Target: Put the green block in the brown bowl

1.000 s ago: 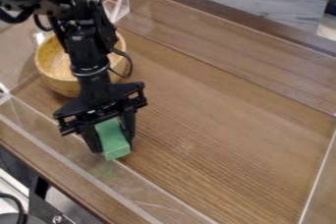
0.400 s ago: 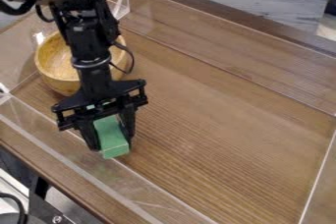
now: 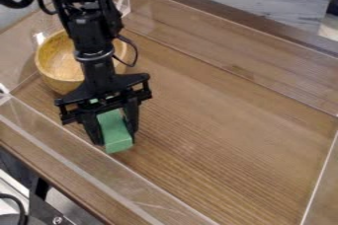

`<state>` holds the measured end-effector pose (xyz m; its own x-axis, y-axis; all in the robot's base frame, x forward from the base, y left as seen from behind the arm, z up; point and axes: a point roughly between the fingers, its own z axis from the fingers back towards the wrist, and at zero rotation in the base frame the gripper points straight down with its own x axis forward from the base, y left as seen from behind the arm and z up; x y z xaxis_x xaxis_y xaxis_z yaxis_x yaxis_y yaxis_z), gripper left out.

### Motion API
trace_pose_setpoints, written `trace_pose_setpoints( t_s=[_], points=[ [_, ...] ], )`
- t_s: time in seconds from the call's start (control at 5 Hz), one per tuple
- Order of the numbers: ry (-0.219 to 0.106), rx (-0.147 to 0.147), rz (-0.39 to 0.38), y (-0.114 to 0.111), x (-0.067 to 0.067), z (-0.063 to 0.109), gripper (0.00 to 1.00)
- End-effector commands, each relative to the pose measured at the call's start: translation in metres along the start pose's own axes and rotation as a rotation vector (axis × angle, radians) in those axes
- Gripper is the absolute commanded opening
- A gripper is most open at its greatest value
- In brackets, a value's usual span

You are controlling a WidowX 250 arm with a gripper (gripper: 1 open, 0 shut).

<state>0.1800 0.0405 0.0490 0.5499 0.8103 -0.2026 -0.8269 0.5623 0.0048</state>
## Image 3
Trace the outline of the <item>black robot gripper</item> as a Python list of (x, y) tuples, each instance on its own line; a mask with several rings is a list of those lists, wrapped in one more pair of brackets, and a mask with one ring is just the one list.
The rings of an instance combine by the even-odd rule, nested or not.
[(78, 87), (54, 100), (62, 124), (78, 122), (94, 145), (104, 145), (96, 116), (122, 109), (130, 136), (139, 130), (139, 105), (152, 97), (147, 73), (116, 74), (110, 59), (82, 65), (84, 81)]

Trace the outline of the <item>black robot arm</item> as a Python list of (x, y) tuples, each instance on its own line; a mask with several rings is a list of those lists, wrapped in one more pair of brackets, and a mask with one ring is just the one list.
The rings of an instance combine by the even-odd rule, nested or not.
[(54, 100), (60, 121), (80, 123), (90, 141), (102, 145), (106, 136), (98, 117), (120, 110), (121, 123), (126, 133), (133, 135), (139, 130), (140, 104), (152, 97), (151, 76), (114, 71), (113, 41), (129, 40), (120, 35), (124, 25), (113, 0), (0, 0), (0, 5), (21, 9), (33, 2), (46, 14), (58, 17), (84, 76), (77, 88)]

